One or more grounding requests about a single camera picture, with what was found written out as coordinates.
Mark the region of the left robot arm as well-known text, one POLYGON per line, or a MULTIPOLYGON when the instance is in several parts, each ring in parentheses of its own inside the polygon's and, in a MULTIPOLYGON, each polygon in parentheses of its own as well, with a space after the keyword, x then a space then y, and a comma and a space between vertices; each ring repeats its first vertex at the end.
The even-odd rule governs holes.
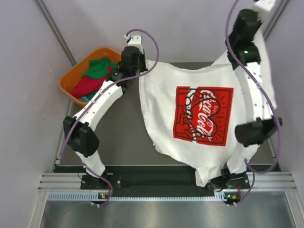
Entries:
POLYGON ((95 129, 106 111, 133 84, 135 77, 145 71, 144 49, 127 46, 118 62, 107 57, 89 61, 89 69, 72 93, 75 98, 86 97, 89 101, 82 111, 65 117, 65 139, 81 159, 97 188, 105 187, 108 177, 103 174, 105 166, 97 151, 100 141, 95 129))

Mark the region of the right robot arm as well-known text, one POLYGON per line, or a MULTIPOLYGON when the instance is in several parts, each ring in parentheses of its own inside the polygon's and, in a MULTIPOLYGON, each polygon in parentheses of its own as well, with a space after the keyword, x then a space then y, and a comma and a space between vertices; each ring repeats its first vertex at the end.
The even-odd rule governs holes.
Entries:
POLYGON ((268 56, 260 26, 268 10, 255 7, 242 9, 231 32, 226 31, 227 52, 214 64, 231 64, 241 86, 245 102, 246 121, 234 127, 234 135, 240 148, 221 169, 222 183, 227 188, 238 184, 252 157, 249 149, 261 145, 275 132, 281 132, 282 119, 275 114, 275 99, 267 92, 273 92, 268 56))

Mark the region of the white t-shirt red print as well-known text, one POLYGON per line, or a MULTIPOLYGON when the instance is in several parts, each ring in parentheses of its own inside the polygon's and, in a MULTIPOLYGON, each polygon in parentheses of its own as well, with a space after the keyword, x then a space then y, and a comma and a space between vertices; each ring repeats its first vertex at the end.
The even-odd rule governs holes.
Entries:
POLYGON ((256 102, 227 54, 198 70, 146 64, 152 71, 139 79, 140 103, 156 151, 193 167, 200 187, 219 177, 224 166, 231 173, 245 172, 258 146, 241 145, 235 127, 255 120, 256 102))

